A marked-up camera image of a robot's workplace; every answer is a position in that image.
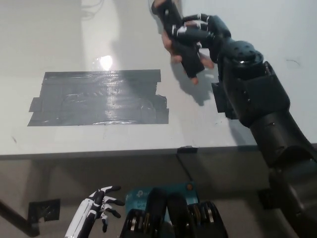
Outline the bare person hand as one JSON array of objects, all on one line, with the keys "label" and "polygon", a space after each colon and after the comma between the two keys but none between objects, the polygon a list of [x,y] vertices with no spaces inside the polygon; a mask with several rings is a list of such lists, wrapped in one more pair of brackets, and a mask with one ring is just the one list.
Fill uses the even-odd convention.
[{"label": "bare person hand", "polygon": [[[174,50],[172,48],[172,41],[169,39],[169,37],[165,31],[163,31],[161,38],[162,38],[162,43],[163,43],[165,49],[170,53],[171,62],[172,63],[181,63],[182,57],[179,55],[176,55],[176,53],[174,52]],[[209,68],[209,69],[214,69],[214,63],[210,59],[209,56],[207,56],[203,53],[199,53],[199,55],[200,55],[200,61],[204,65],[204,67]]]}]

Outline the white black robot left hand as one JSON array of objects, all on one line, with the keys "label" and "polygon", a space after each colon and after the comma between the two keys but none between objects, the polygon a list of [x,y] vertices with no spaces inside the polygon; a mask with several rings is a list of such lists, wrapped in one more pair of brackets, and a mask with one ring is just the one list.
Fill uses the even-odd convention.
[{"label": "white black robot left hand", "polygon": [[100,219],[103,225],[103,232],[108,228],[108,214],[116,218],[121,215],[112,207],[112,204],[124,206],[125,203],[117,198],[110,197],[108,194],[112,191],[119,191],[118,185],[99,188],[85,198],[79,205],[72,221],[64,235],[66,238],[87,238],[97,219]]}]

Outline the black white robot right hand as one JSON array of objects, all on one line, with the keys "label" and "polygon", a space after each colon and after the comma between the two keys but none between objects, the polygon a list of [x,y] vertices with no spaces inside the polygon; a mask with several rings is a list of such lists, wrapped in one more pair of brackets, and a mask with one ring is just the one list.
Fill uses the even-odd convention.
[{"label": "black white robot right hand", "polygon": [[210,58],[215,63],[223,42],[231,38],[228,27],[217,15],[203,13],[183,17],[182,24],[173,24],[167,32],[183,44],[208,49]]}]

